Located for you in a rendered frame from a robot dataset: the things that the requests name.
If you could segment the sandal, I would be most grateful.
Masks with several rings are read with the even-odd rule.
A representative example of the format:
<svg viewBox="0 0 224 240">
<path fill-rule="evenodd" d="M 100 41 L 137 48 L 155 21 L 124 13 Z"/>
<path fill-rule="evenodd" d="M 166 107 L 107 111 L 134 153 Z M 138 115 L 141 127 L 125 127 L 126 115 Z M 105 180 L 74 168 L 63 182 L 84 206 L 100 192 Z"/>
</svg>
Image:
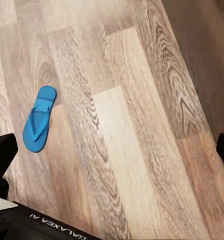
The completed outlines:
<svg viewBox="0 0 224 240">
<path fill-rule="evenodd" d="M 23 129 L 23 143 L 34 153 L 42 152 L 48 136 L 50 113 L 56 98 L 56 89 L 52 86 L 39 88 L 38 96 Z"/>
</svg>

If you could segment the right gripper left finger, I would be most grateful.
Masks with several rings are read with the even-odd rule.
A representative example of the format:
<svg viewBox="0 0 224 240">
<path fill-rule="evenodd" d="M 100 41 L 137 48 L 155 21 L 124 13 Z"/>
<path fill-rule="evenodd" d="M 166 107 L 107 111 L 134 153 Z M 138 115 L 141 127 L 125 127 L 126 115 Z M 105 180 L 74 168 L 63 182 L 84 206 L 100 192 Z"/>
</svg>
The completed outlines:
<svg viewBox="0 0 224 240">
<path fill-rule="evenodd" d="M 0 180 L 9 168 L 16 154 L 18 144 L 14 133 L 0 136 Z"/>
</svg>

